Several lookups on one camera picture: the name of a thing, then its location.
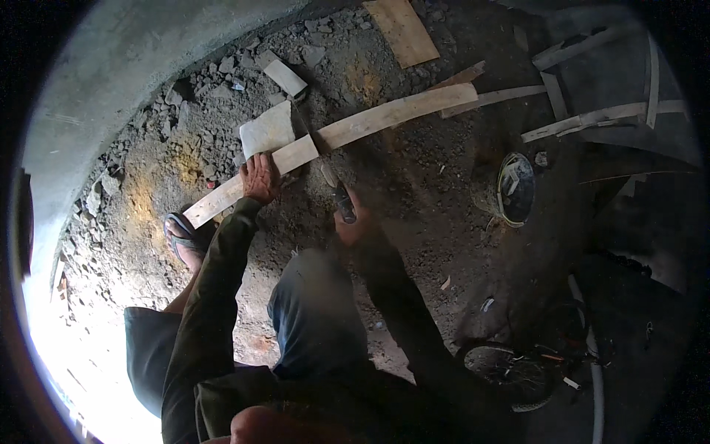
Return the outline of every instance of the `sandal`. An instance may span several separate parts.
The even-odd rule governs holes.
[[[167,222],[171,219],[174,220],[180,228],[185,230],[190,237],[186,239],[182,237],[177,237],[174,234],[168,234]],[[207,248],[204,243],[200,241],[200,236],[197,234],[195,228],[192,227],[190,221],[185,219],[185,216],[181,215],[180,213],[171,212],[165,216],[165,219],[163,220],[163,234],[167,239],[170,240],[170,250],[172,250],[175,256],[185,265],[187,264],[185,263],[185,261],[182,260],[182,258],[178,254],[178,245],[183,245],[187,248],[195,249],[203,254],[207,253]]]

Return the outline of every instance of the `person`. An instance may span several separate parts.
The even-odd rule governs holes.
[[[129,376],[141,402],[161,417],[164,443],[507,440],[509,408],[449,353],[397,249],[350,189],[356,222],[336,212],[335,231],[416,384],[369,360],[350,275],[319,249],[293,257],[273,289],[267,310],[277,364],[235,364],[235,295],[256,216],[279,193],[268,154],[248,159],[239,174],[244,196],[206,253],[179,218],[166,222],[173,251],[192,271],[187,288],[163,312],[126,310]]]

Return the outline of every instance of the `hand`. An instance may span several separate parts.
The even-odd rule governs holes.
[[[353,202],[357,220],[353,224],[345,223],[340,211],[336,211],[333,217],[335,218],[335,231],[340,236],[340,240],[343,241],[346,247],[352,247],[368,233],[376,231],[379,225],[370,210],[362,206],[355,192],[348,186],[345,188],[348,191],[350,200]]]
[[[244,184],[244,197],[251,197],[262,205],[268,205],[280,192],[278,170],[273,165],[271,153],[257,153],[239,168]]]

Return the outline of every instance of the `white pipe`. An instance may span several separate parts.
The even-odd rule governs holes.
[[[573,274],[567,277],[567,283],[569,284],[569,289],[572,291],[572,297],[584,303],[581,291]],[[582,319],[582,322],[589,324],[589,319]],[[599,349],[596,346],[596,339],[594,338],[594,331],[591,329],[591,325],[589,326],[589,333],[587,333],[586,336],[586,346],[594,356],[599,356]],[[589,367],[591,370],[591,385],[594,388],[594,428],[592,429],[591,443],[601,444],[601,438],[604,434],[604,380],[602,379],[601,365],[597,362],[592,362]]]

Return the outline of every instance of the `soil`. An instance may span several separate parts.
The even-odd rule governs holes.
[[[482,1],[465,9],[415,3],[441,55],[436,60],[401,69],[364,9],[242,38],[243,45],[228,45],[219,58],[208,57],[184,71],[174,86],[164,85],[97,160],[62,241],[69,287],[68,311],[61,316],[104,377],[125,369],[125,355],[107,350],[103,336],[92,336],[120,337],[125,307],[161,310],[189,280],[186,267],[165,245],[162,216],[232,177],[244,161],[239,126],[285,98],[254,64],[259,54],[272,50],[308,83],[297,105],[312,129],[426,90],[480,60],[486,61],[486,73],[474,81],[479,92],[542,83],[530,54],[513,36],[513,24],[520,25],[531,53],[544,49],[536,18]],[[233,89],[235,84],[244,90]],[[579,251],[586,209],[575,183],[579,150],[556,138],[531,144],[520,139],[552,121],[547,95],[539,94],[450,119],[422,117],[327,156],[381,218],[451,350],[464,335],[508,337],[510,324],[534,315]],[[475,167],[497,168],[511,151],[531,163],[546,151],[549,164],[534,166],[535,204],[520,229],[479,210],[470,192]],[[87,198],[103,176],[121,184],[113,195],[99,187],[101,203],[93,217]],[[236,295],[236,361],[272,365],[278,359],[266,303],[292,251],[333,242],[334,208],[327,190],[320,172],[306,168],[260,213]],[[361,279],[353,278],[372,360],[411,379],[407,359]],[[489,297],[494,302],[483,312]]]

